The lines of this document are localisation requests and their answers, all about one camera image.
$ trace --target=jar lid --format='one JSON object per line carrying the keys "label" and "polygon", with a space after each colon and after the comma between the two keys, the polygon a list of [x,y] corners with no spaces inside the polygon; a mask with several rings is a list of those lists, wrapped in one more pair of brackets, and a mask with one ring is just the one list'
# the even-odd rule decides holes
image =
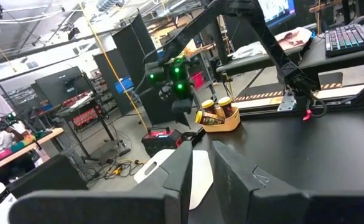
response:
{"label": "jar lid", "polygon": [[202,119],[202,111],[197,111],[197,114],[195,115],[195,122],[199,124],[201,119]]}
{"label": "jar lid", "polygon": [[205,100],[204,102],[202,102],[201,107],[205,109],[212,106],[214,103],[215,102],[213,102],[213,100]]}
{"label": "jar lid", "polygon": [[218,101],[218,103],[219,103],[219,106],[225,106],[225,105],[227,105],[227,104],[231,103],[231,98],[230,98],[230,97],[228,97],[228,96],[225,96],[225,97],[221,98],[221,99]]}

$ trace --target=red device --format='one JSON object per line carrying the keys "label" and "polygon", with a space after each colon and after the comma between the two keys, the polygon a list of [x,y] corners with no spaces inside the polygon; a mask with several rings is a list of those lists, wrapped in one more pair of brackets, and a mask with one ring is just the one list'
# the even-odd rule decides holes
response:
{"label": "red device", "polygon": [[142,143],[150,157],[163,149],[177,149],[184,140],[182,133],[178,130],[170,130],[169,127],[148,128],[147,131],[148,133],[142,138]]}

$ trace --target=person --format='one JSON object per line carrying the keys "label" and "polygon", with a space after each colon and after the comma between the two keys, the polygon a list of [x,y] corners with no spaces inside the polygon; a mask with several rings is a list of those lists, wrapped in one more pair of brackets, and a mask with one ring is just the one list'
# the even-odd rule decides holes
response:
{"label": "person", "polygon": [[[28,134],[24,125],[20,123],[8,127],[5,131],[0,130],[0,152],[6,148],[10,148],[13,142],[19,142],[24,139],[23,134]],[[4,185],[9,184],[9,179],[14,169],[24,170],[26,173],[35,168],[32,156],[25,153],[22,156],[0,167],[0,182]]]}

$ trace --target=rgb keyboard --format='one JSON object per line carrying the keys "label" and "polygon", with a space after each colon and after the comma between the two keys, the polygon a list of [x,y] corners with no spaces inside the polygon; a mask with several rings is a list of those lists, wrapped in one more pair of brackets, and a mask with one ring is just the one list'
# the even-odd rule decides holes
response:
{"label": "rgb keyboard", "polygon": [[364,50],[364,31],[353,24],[325,32],[325,56],[334,57]]}

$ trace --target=black table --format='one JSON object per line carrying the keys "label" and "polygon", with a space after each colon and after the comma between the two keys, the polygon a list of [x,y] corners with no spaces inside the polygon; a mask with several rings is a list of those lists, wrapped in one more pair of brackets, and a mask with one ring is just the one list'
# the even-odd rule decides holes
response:
{"label": "black table", "polygon": [[[364,111],[243,121],[233,132],[204,135],[196,150],[221,141],[298,189],[364,190]],[[223,223],[213,186],[189,223]]]}
{"label": "black table", "polygon": [[[302,60],[299,62],[299,67],[303,69],[305,73],[319,73],[364,65],[364,50],[338,57],[326,57],[324,41],[324,39],[314,37],[310,43],[309,49],[303,54]],[[258,56],[233,60],[226,65],[218,67],[217,72],[226,71],[228,73],[230,72],[232,75],[235,73],[249,72],[274,65],[268,56],[264,57],[261,55],[258,58],[255,57]]]}

